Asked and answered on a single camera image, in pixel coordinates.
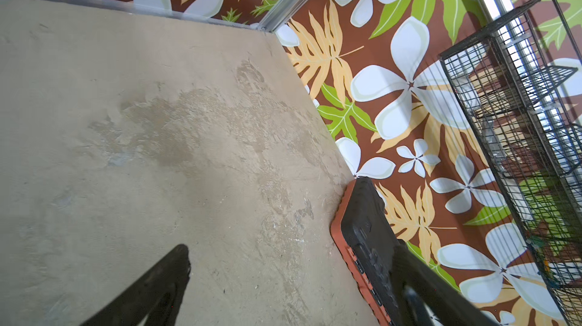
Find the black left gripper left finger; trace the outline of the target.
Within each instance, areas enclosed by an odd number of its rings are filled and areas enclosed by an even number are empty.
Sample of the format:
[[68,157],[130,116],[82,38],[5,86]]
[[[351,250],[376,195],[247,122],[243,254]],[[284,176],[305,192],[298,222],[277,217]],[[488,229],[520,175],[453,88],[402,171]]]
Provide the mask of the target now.
[[179,244],[84,325],[174,325],[180,312],[191,263]]

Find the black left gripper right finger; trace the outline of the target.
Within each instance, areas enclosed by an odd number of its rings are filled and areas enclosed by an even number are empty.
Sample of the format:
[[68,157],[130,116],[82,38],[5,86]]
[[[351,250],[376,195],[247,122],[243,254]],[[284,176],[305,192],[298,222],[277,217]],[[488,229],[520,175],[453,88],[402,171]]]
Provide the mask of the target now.
[[394,248],[392,289],[403,325],[432,325],[429,311],[443,325],[495,325],[405,245]]

